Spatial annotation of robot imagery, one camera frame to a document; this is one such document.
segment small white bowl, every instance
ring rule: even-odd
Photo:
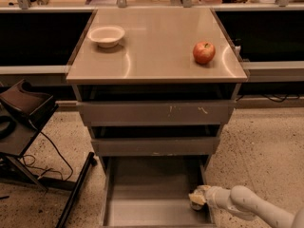
[[[118,26],[102,26],[91,29],[87,37],[101,48],[113,48],[124,37],[124,29]]]

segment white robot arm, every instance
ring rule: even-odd
[[[207,203],[209,207],[224,209],[240,219],[253,220],[258,216],[273,228],[304,227],[304,208],[294,216],[261,199],[245,186],[235,186],[228,190],[202,185],[189,194],[189,198],[196,210]]]

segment red apple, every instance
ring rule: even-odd
[[[193,48],[193,56],[197,63],[208,64],[215,56],[216,48],[210,42],[198,42]]]

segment floor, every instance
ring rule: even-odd
[[[206,170],[210,185],[231,188],[245,185],[263,199],[295,214],[304,206],[304,101],[274,103],[266,99],[241,99],[224,127],[220,145]],[[74,181],[89,151],[90,137],[76,111],[58,110],[43,130],[71,164]],[[54,168],[64,178],[70,172],[50,143],[39,136],[27,152],[35,166]],[[101,164],[91,167],[77,205],[66,227],[98,227],[105,174]],[[26,162],[33,162],[32,156]],[[60,178],[57,173],[48,173]],[[33,185],[0,182],[0,227],[55,227],[68,192]],[[217,227],[269,227],[260,218],[244,221],[214,210]]]

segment countertop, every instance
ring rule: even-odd
[[[91,28],[125,29],[119,45],[104,49],[86,37],[66,77],[70,84],[241,83],[247,76],[209,8],[98,9]],[[193,58],[196,42],[216,47],[212,62]]]

